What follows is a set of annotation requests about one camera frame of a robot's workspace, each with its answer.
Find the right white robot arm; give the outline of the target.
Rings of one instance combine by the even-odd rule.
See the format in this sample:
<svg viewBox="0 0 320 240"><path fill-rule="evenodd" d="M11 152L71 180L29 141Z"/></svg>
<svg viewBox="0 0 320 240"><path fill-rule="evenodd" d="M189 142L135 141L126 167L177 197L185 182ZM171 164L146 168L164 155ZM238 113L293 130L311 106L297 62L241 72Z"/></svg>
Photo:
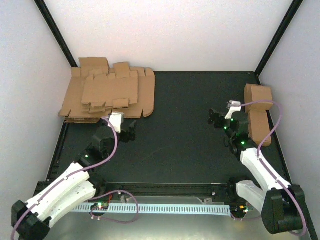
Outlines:
<svg viewBox="0 0 320 240"><path fill-rule="evenodd" d="M284 180L268 163L249 135L247 114L234 106L226 114L210 109L208 123L224 131L231 153L258 182L258 185L251 180L235 183L227 189L228 198L234 202L244 199L251 204L270 234L290 232L303 236L307 232L302 209L304 191L299 185Z"/></svg>

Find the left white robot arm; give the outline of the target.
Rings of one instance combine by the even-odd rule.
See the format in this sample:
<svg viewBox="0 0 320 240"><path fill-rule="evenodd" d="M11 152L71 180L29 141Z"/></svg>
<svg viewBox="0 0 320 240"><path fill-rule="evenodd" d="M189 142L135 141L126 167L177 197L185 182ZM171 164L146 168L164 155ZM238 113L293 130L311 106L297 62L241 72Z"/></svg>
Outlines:
<svg viewBox="0 0 320 240"><path fill-rule="evenodd" d="M51 228L80 204L107 198L125 190L108 191L106 182L96 168L115 155L120 142L136 138L136 121L128 129L120 120L104 119L89 145L57 179L27 201L18 200L11 208L11 239L18 234L24 240L43 240Z"/></svg>

